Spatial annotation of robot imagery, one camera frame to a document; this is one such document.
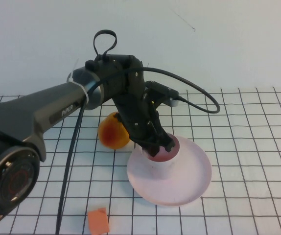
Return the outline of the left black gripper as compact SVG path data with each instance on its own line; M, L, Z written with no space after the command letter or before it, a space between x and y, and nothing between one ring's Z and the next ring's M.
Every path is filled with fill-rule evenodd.
M159 113L147 93L121 93L114 96L113 101L130 139L145 147L151 157L159 153L161 146L165 151L172 150L174 137L162 128Z

